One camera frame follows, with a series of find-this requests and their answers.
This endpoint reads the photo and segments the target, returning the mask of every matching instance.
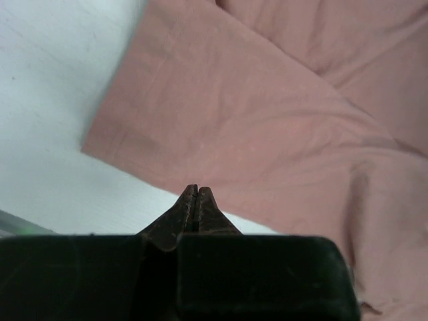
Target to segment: towel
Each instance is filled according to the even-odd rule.
[[[149,0],[82,150],[329,237],[364,321],[426,321],[427,123],[426,0]]]

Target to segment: folded fabric layer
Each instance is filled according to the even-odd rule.
[[[296,3],[149,1],[83,151],[325,235],[364,320],[428,320],[427,7]]]

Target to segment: fabric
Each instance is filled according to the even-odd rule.
[[[329,237],[363,320],[428,320],[427,2],[149,1],[83,151]]]

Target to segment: white surface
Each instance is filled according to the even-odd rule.
[[[0,0],[0,209],[58,233],[135,233],[175,202],[80,153],[143,7]]]

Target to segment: pink garment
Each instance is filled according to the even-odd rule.
[[[427,0],[152,0],[83,151],[325,235],[364,321],[427,321],[427,124]]]

